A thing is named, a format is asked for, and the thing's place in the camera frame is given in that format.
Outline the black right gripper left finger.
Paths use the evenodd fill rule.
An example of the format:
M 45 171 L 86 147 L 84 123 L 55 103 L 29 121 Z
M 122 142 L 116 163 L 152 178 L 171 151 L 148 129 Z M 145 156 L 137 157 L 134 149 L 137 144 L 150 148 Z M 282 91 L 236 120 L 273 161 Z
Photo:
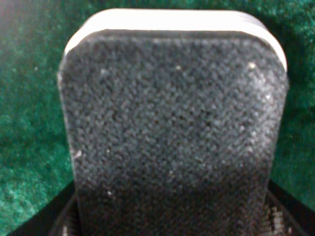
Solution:
M 16 236 L 80 236 L 74 182 L 15 230 Z

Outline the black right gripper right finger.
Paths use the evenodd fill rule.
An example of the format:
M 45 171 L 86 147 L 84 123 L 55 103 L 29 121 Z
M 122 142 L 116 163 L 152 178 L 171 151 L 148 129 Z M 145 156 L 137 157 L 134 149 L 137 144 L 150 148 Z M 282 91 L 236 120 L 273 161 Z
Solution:
M 271 180 L 263 207 L 260 234 L 262 236 L 313 236 L 315 211 Z

